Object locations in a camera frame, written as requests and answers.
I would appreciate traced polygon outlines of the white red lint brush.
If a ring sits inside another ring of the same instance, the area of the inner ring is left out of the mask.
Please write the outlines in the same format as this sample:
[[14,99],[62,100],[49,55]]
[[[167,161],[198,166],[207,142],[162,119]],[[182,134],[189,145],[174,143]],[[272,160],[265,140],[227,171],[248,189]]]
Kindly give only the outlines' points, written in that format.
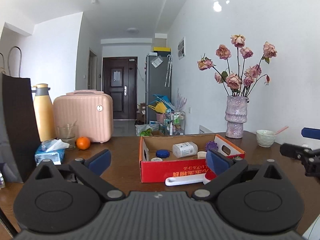
[[181,176],[181,177],[168,177],[165,180],[166,186],[180,186],[180,185],[189,185],[189,184],[197,184],[203,183],[206,185],[210,181],[216,178],[216,174],[208,170],[206,173]]

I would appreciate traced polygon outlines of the white tape roll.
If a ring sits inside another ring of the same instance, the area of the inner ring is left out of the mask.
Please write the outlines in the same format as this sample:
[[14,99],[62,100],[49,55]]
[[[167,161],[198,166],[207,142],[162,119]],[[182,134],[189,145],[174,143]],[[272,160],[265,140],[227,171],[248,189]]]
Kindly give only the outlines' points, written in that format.
[[153,162],[160,162],[160,161],[163,161],[162,158],[159,158],[159,157],[155,157],[155,158],[152,158],[151,161]]

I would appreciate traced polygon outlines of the purple round lid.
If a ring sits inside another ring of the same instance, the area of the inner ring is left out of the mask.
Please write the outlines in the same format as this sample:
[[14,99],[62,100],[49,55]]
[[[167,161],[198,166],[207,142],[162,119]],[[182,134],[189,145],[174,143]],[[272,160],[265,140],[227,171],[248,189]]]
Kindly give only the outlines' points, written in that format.
[[206,151],[212,151],[212,150],[218,150],[219,147],[217,145],[216,142],[214,141],[209,141],[208,143],[206,143],[206,147],[205,147]]

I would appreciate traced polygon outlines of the pink spoon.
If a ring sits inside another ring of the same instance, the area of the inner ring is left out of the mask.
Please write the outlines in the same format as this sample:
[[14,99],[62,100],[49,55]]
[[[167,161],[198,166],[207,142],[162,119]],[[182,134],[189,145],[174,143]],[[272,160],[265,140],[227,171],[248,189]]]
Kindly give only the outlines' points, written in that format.
[[276,136],[276,135],[278,135],[279,133],[285,131],[286,129],[288,129],[288,126],[285,126],[285,127],[281,128],[280,130],[276,131],[273,135]]

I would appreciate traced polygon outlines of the blue tissue pack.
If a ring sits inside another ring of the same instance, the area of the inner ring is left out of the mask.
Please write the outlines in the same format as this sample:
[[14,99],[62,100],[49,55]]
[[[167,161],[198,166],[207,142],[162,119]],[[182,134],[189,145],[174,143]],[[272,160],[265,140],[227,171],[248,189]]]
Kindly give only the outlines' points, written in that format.
[[44,159],[50,159],[54,165],[61,165],[67,148],[69,148],[69,143],[63,142],[61,139],[42,142],[35,152],[36,165],[39,165]]

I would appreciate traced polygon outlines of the pale green bowl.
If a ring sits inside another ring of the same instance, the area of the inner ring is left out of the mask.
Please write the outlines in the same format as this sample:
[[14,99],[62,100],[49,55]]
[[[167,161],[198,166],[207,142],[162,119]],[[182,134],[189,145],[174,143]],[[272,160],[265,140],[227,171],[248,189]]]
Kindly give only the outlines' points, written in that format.
[[275,142],[276,135],[273,131],[260,129],[256,131],[257,143],[259,146],[269,148]]

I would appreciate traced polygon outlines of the pink textured vase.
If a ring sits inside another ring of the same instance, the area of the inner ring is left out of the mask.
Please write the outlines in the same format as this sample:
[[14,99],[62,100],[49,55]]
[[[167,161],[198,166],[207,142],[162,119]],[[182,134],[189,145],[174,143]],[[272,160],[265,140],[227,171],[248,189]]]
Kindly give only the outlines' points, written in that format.
[[241,139],[244,123],[247,122],[247,98],[244,96],[227,96],[225,120],[227,121],[226,137]]

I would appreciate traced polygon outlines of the pink small suitcase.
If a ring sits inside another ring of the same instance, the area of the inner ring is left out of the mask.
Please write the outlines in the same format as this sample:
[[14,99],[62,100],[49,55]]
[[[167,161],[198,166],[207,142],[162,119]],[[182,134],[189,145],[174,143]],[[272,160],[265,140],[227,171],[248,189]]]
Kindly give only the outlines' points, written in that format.
[[113,100],[103,91],[75,90],[53,102],[56,127],[75,124],[80,137],[105,143],[113,133]]

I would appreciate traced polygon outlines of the blue round lid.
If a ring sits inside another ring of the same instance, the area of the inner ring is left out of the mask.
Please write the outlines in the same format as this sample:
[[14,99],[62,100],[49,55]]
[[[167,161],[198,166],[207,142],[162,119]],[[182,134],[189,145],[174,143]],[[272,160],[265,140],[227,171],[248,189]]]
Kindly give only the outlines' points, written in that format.
[[170,157],[170,152],[168,150],[157,150],[156,151],[157,158],[168,158]]

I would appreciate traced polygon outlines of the green white bag on floor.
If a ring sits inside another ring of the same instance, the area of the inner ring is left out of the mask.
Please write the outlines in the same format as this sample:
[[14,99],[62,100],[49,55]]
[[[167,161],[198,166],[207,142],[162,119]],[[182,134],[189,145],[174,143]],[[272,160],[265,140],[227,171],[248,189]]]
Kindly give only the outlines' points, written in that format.
[[149,137],[152,136],[153,131],[159,130],[159,124],[143,124],[143,125],[136,125],[136,135],[139,137]]

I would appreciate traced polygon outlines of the yellow thermos jug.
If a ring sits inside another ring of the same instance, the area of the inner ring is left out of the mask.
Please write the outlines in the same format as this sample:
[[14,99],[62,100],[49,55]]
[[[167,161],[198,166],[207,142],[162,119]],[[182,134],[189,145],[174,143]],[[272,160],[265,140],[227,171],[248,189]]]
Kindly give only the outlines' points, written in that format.
[[35,88],[35,90],[32,90],[35,93],[33,105],[40,141],[55,139],[56,131],[53,104],[49,96],[50,88],[46,83],[36,84],[33,88]]

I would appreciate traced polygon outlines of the black paper bag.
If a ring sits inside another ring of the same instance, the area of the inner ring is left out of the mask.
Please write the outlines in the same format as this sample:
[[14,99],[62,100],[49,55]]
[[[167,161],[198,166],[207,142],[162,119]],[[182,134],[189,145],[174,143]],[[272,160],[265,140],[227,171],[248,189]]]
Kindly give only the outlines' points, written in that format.
[[24,183],[36,167],[40,146],[29,78],[1,71],[1,173],[5,182]]

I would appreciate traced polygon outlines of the dried pink roses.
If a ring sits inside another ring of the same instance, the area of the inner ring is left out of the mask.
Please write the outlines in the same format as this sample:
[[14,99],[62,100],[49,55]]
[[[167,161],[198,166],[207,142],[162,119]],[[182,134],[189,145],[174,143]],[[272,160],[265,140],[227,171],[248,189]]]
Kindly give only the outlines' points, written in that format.
[[218,70],[217,65],[206,54],[203,54],[201,59],[197,61],[197,66],[200,71],[215,70],[214,80],[223,85],[228,96],[248,98],[258,81],[264,80],[266,86],[270,84],[271,78],[268,74],[263,73],[261,64],[263,62],[270,64],[271,59],[275,58],[278,52],[275,45],[266,41],[263,44],[262,55],[258,63],[246,67],[246,61],[252,58],[254,53],[251,48],[246,46],[244,35],[232,35],[231,45],[236,49],[236,67],[231,67],[231,50],[224,44],[219,45],[215,55],[226,62],[225,69]]

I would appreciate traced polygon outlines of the dark brown door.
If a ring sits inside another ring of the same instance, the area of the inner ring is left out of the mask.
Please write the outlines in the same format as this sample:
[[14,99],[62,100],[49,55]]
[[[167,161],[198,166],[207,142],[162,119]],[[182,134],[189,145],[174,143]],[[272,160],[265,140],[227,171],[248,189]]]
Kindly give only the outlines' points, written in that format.
[[137,58],[103,58],[103,91],[113,100],[113,118],[135,120],[137,112]]

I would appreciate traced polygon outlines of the grey refrigerator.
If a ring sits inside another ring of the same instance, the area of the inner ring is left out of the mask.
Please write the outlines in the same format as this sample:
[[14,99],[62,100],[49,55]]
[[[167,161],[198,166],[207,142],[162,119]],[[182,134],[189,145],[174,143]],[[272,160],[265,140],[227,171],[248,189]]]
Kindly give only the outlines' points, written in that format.
[[148,105],[156,104],[157,95],[167,96],[171,99],[171,88],[165,86],[168,57],[161,56],[146,56],[146,71],[145,71],[145,103],[146,103],[146,122],[156,121],[156,112],[148,107]]

